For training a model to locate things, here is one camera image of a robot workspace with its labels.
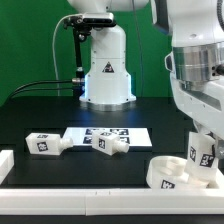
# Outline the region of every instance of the green wall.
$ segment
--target green wall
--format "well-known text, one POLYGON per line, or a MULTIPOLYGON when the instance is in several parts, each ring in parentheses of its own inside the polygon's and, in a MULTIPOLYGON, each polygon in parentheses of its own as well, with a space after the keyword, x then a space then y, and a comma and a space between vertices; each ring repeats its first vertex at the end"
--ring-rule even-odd
MULTIPOLYGON (((57 22, 75 11, 66 0, 1 0, 0 1, 0 105, 8 94, 23 84, 54 80, 52 36, 57 22)), ((115 13, 117 23, 127 34, 127 70, 133 77, 137 96, 141 93, 141 67, 138 38, 132 12, 115 13)), ((137 12, 143 48, 144 95, 171 95, 169 74, 164 57, 170 51, 170 38, 152 27, 151 9, 137 12)), ((71 30, 59 29, 56 52, 61 79, 75 76, 74 47, 71 30)), ((83 64, 90 67, 90 41, 82 44, 83 64)))

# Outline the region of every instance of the white block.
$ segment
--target white block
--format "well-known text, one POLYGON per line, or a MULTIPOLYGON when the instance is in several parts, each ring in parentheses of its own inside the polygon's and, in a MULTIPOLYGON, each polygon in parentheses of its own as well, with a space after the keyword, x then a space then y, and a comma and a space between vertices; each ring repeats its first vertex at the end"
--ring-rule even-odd
POLYGON ((85 190, 1 189, 0 215, 85 215, 85 190))
POLYGON ((0 153, 0 184, 14 166, 14 156, 12 150, 2 150, 0 153))

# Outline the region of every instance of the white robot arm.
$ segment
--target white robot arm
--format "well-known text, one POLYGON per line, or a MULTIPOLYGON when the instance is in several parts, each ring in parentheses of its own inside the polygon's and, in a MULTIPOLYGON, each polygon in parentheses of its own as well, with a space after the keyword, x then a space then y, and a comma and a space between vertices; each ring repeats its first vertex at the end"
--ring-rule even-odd
POLYGON ((77 23, 102 23, 92 25, 91 69, 85 75, 85 90, 80 96, 81 105, 95 110, 122 110, 136 100, 131 93, 131 76, 125 68, 126 36, 113 23, 109 11, 131 11, 144 7, 148 0, 68 0, 81 13, 77 23))
POLYGON ((218 160, 224 159, 224 2, 151 0, 151 5, 154 25, 172 35, 165 64, 175 103, 199 132, 190 134, 186 171, 214 180, 218 160))
POLYGON ((145 7, 148 0, 68 0, 78 12, 102 13, 108 11, 132 11, 134 2, 136 9, 145 7))

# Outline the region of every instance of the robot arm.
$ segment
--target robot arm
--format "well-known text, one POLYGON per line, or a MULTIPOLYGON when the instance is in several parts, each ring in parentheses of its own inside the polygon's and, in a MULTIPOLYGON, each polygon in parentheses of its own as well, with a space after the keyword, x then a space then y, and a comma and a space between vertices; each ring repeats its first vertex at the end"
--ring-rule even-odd
MULTIPOLYGON (((132 0, 68 0, 78 12, 103 13, 107 11, 132 11, 132 0)), ((148 0, 133 0, 136 9, 145 7, 148 0)))
POLYGON ((81 60, 76 63, 76 77, 85 80, 85 86, 80 85, 81 105, 102 111, 129 108, 136 97, 131 93, 131 75, 125 68, 126 35, 109 11, 132 11, 144 7, 148 0, 68 2, 80 13, 68 19, 73 27, 76 59, 81 58, 79 42, 91 35, 90 71, 84 76, 81 60))
POLYGON ((223 0, 151 0, 151 4, 154 24, 173 36, 166 65, 177 107, 224 139, 223 0))

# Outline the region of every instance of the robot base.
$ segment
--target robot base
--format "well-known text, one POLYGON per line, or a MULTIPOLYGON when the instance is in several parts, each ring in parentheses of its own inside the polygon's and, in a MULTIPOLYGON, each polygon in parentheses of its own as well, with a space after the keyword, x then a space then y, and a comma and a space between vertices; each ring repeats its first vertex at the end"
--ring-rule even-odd
POLYGON ((119 110, 127 110, 135 107, 135 101, 129 101, 127 103, 122 104, 94 104, 90 102, 80 101, 81 107, 98 110, 98 111, 119 111, 119 110))

